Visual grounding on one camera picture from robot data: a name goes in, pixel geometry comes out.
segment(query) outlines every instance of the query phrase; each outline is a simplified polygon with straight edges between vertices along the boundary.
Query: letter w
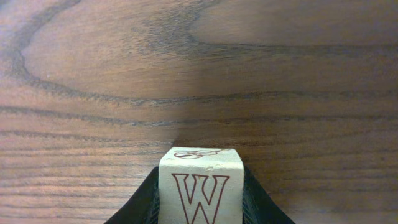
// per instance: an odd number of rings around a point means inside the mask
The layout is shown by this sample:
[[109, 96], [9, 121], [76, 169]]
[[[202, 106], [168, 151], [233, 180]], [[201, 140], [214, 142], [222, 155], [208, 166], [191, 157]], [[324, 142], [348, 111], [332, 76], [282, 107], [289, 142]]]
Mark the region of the letter w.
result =
[[226, 175], [213, 175], [214, 186], [207, 186], [206, 181], [208, 175], [192, 174], [193, 187], [192, 191], [189, 192], [187, 186], [187, 178], [189, 174], [172, 174], [175, 182], [177, 183], [178, 192], [180, 193], [180, 199], [182, 208], [185, 214], [187, 224], [193, 224], [197, 217], [199, 208], [203, 212], [207, 224], [214, 224], [216, 221], [218, 207], [220, 205], [221, 196], [223, 195], [225, 183], [228, 181], [230, 176]]

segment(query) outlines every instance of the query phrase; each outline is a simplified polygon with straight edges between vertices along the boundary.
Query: printed logo on cork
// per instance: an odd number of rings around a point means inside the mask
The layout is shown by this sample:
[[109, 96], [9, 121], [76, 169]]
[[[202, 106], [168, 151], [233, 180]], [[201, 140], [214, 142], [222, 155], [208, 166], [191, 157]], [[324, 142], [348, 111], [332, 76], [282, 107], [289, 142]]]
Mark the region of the printed logo on cork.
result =
[[206, 149], [206, 150], [176, 150], [174, 156], [180, 159], [199, 159], [203, 156], [215, 156], [223, 151], [228, 151], [230, 149]]
[[172, 174], [177, 184], [180, 200], [185, 214], [187, 224], [193, 224], [198, 216], [198, 212], [202, 212], [207, 224], [214, 224], [217, 217], [218, 208], [220, 206], [221, 197], [225, 184], [230, 176], [212, 175], [214, 186], [210, 190], [205, 190], [208, 175], [192, 174], [193, 187], [188, 189], [187, 179], [190, 174]]

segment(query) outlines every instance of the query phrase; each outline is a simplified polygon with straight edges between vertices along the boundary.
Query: wooden surface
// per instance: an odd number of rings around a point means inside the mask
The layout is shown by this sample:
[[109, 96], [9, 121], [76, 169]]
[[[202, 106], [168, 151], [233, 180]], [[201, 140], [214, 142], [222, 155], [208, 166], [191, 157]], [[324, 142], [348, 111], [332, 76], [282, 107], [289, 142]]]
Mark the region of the wooden surface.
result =
[[103, 223], [172, 144], [398, 223], [396, 1], [0, 1], [0, 41], [0, 223]]

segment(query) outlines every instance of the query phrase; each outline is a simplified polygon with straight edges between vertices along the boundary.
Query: wood grain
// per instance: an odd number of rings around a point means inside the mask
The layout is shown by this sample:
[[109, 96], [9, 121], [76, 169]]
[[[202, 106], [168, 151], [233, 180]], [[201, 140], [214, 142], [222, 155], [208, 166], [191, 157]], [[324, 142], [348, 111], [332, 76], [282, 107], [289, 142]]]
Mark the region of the wood grain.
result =
[[297, 223], [398, 222], [394, 1], [0, 1], [0, 223], [103, 223], [171, 145]]

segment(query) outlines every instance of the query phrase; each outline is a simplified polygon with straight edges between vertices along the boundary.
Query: printed w logo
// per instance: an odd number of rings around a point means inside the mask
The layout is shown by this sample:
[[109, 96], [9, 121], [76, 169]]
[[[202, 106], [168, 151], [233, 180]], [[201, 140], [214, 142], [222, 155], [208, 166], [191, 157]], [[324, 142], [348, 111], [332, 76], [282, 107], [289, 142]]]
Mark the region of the printed w logo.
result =
[[230, 176], [213, 175], [214, 184], [207, 184], [208, 175], [192, 174], [193, 187], [190, 192], [187, 186], [189, 174], [172, 174], [176, 183], [182, 208], [184, 210], [187, 224], [193, 224], [199, 208], [203, 212], [207, 224], [214, 224], [216, 221], [218, 207], [220, 205], [221, 196], [223, 195], [225, 183]]

